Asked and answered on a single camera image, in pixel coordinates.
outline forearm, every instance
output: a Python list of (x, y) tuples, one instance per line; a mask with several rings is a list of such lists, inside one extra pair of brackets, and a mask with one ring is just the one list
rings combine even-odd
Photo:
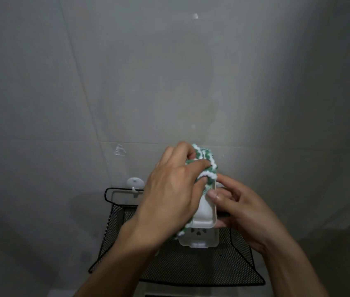
[(327, 297), (311, 263), (293, 239), (273, 246), (264, 256), (275, 296)]
[(130, 226), (124, 224), (113, 247), (75, 297), (133, 295), (139, 277), (156, 249), (141, 243)]

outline black wire basket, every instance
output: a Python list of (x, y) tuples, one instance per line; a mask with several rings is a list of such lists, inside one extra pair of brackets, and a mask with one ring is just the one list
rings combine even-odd
[[(93, 273), (113, 246), (121, 226), (132, 218), (137, 209), (137, 205), (116, 204), (108, 200), (106, 194), (110, 190), (131, 191), (122, 188), (106, 189), (105, 200), (112, 204), (112, 209), (98, 259), (88, 270), (90, 273)], [(168, 239), (141, 275), (140, 281), (193, 287), (252, 286), (266, 283), (256, 271), (250, 246), (237, 231), (228, 228), (219, 230), (217, 247), (190, 248), (180, 245), (178, 240)]]

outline fingernail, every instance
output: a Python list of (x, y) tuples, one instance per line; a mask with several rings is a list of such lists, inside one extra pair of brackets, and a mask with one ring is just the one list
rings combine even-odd
[(213, 199), (217, 199), (217, 197), (218, 197), (218, 192), (215, 191), (215, 190), (209, 190), (209, 191), (207, 192), (207, 195), (208, 195), (208, 197), (211, 198), (212, 200), (213, 200)]

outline knitted cloth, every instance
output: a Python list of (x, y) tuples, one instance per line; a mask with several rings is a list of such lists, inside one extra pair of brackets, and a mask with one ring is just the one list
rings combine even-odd
[[(186, 164), (190, 164), (195, 160), (198, 159), (207, 159), (211, 162), (211, 166), (206, 168), (201, 172), (200, 175), (198, 175), (196, 182), (201, 179), (202, 177), (206, 176), (208, 178), (207, 184), (205, 185), (205, 189), (202, 193), (201, 198), (204, 197), (204, 195), (209, 191), (212, 190), (214, 182), (217, 180), (217, 164), (215, 164), (215, 160), (213, 159), (212, 151), (207, 148), (198, 147), (196, 144), (192, 145), (194, 150), (196, 151), (196, 158), (195, 159), (186, 159)], [(192, 224), (192, 219), (180, 230), (177, 232), (175, 239), (178, 239), (180, 236), (184, 235), (184, 232), (187, 228), (189, 228)]]

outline left hand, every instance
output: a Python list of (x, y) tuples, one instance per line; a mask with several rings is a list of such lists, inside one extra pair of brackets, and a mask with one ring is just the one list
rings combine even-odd
[(186, 159), (194, 158), (196, 152), (186, 142), (166, 148), (148, 178), (142, 203), (134, 217), (124, 224), (139, 242), (160, 246), (196, 213), (207, 178), (196, 183), (195, 180), (211, 163), (199, 159), (185, 165)]

